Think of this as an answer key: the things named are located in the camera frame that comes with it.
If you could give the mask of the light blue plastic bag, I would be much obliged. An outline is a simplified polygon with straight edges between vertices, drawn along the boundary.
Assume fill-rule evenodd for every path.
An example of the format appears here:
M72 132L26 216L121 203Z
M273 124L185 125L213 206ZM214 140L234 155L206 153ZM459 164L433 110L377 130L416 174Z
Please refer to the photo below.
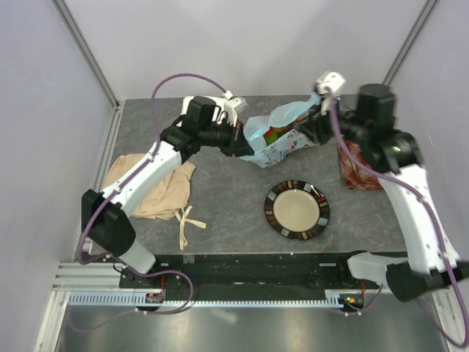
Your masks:
M306 101L287 103L276 107L269 115L248 118L243 133L253 148L254 154L243 156L241 159L266 168L280 163L296 150L316 146L306 136L296 131L295 125L303 120L309 112L320 108L321 99L318 94L313 92ZM262 135L269 127L281 128L283 135L267 146Z

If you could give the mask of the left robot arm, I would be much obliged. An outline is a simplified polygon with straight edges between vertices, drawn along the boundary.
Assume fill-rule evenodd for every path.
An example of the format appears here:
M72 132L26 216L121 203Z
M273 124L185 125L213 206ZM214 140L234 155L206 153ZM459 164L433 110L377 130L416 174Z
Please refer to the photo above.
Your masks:
M89 189L83 194L83 235L131 267L143 287L158 285L161 272L155 256L137 240L130 216L160 181L202 147L217 147L226 156L252 154L238 119L246 106L244 98L184 98L180 116L135 166L102 191Z

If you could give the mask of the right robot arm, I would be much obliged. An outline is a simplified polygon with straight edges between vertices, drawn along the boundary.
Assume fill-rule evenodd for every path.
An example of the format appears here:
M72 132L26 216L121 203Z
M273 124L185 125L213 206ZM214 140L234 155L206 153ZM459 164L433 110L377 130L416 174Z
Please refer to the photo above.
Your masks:
M353 288L362 279L389 287L402 302L447 288L468 278L468 262L449 242L435 210L424 160L413 135L395 127L396 96L384 84L365 84L356 107L339 113L339 86L316 83L320 99L296 126L312 142L325 144L336 137L351 141L364 159L359 168L374 175L391 201L405 239L404 258L353 252L336 269L337 283Z

